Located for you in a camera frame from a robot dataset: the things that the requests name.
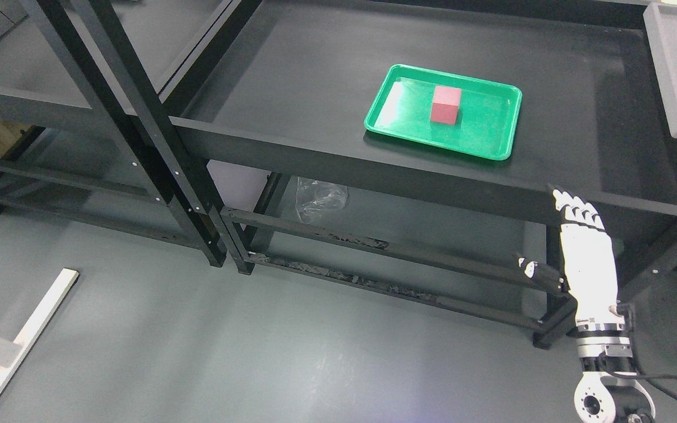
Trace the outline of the robot forearm with wrist rings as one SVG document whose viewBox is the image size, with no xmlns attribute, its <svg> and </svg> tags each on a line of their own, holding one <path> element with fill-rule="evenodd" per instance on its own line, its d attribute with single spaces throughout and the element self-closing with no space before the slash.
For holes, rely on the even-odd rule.
<svg viewBox="0 0 677 423">
<path fill-rule="evenodd" d="M 580 322 L 576 340 L 582 377 L 573 394 L 583 422 L 654 422 L 656 407 L 641 385 L 625 323 Z"/>
</svg>

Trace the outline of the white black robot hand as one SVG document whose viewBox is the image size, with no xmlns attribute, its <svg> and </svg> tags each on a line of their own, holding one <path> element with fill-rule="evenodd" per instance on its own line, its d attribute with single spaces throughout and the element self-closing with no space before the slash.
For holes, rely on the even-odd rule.
<svg viewBox="0 0 677 423">
<path fill-rule="evenodd" d="M 554 209 L 559 215 L 562 270 L 518 255 L 525 277 L 553 294 L 569 294 L 576 301 L 575 323 L 579 328 L 594 325 L 624 325 L 618 314 L 618 279 L 612 239 L 592 203 L 569 190 L 550 185 Z"/>
</svg>

